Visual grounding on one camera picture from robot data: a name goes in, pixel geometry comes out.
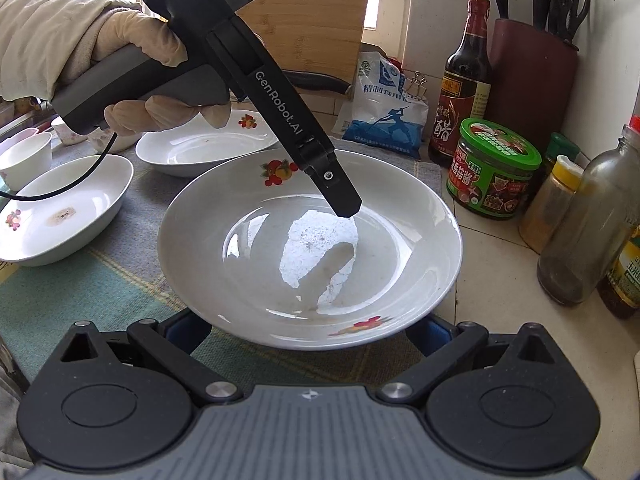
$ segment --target green jar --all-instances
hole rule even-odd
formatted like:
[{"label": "green jar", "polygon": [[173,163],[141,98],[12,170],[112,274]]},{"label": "green jar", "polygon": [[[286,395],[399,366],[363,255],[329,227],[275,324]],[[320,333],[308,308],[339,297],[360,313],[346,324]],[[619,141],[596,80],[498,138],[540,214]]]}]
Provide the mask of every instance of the green jar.
[{"label": "green jar", "polygon": [[540,153],[508,128],[482,119],[462,121],[460,134],[449,168],[449,193],[475,213],[511,218],[540,167]]}]

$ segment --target black cable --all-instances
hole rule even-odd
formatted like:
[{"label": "black cable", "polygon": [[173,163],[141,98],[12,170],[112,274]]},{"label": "black cable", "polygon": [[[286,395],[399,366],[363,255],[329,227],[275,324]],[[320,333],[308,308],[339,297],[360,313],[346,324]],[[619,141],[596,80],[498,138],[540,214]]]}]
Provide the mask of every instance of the black cable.
[{"label": "black cable", "polygon": [[57,189],[56,191],[51,191],[49,193],[45,193],[44,195],[21,196],[21,195],[12,195],[10,193],[5,193],[4,191],[0,191],[0,196],[2,196],[4,198],[8,198],[10,200],[19,200],[20,202],[37,202],[38,200],[46,200],[47,198],[51,198],[53,196],[58,196],[60,194],[63,194],[65,191],[69,191],[73,187],[75,187],[78,184],[80,184],[84,179],[86,179],[89,175],[91,175],[95,171],[95,168],[97,168],[100,165],[100,163],[104,160],[104,158],[109,153],[109,150],[113,146],[113,143],[116,141],[116,137],[117,136],[118,136],[118,134],[113,134],[113,137],[111,137],[111,140],[107,144],[107,147],[104,149],[104,151],[98,157],[98,160],[96,160],[94,162],[92,167],[90,167],[89,170],[83,176],[77,178],[71,184],[67,184],[65,187],[61,187],[60,189]]}]

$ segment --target gloved hand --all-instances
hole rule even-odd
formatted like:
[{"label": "gloved hand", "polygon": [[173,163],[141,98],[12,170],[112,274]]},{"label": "gloved hand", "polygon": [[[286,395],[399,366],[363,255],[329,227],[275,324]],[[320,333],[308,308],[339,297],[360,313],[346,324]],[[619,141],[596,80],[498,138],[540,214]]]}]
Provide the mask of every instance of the gloved hand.
[{"label": "gloved hand", "polygon": [[[166,66],[178,66],[187,60],[184,45],[166,24],[138,10],[121,10],[104,22],[92,59],[101,61],[129,43]],[[104,118],[117,134],[127,136],[176,128],[198,113],[214,128],[221,128],[229,120],[231,103],[191,107],[171,97],[153,96],[146,102],[121,101],[108,106]]]}]

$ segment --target kitchen counter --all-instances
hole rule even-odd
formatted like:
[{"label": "kitchen counter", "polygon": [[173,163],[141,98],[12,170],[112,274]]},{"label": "kitchen counter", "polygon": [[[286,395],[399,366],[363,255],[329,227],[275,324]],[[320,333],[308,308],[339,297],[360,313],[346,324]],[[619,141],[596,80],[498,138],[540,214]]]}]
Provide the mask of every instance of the kitchen counter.
[{"label": "kitchen counter", "polygon": [[595,398],[602,418],[586,468],[598,480],[629,480],[640,471],[640,413],[634,357],[640,351],[640,317],[621,321],[597,292],[574,308],[551,301],[536,279],[538,255],[518,233],[518,218],[494,221],[454,203],[442,177],[442,197],[463,238],[455,294],[438,308],[456,323],[478,322],[495,333],[516,333],[541,323],[572,362]]}]

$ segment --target white plastic bag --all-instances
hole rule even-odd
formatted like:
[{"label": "white plastic bag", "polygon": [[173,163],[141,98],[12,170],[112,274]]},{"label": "white plastic bag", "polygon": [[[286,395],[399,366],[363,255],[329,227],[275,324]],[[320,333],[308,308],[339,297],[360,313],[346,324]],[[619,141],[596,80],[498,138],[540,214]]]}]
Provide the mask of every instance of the white plastic bag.
[{"label": "white plastic bag", "polygon": [[[420,158],[429,105],[407,94],[404,81],[404,75],[379,53],[361,52],[351,123],[343,138]],[[345,119],[338,123],[342,129]]]}]

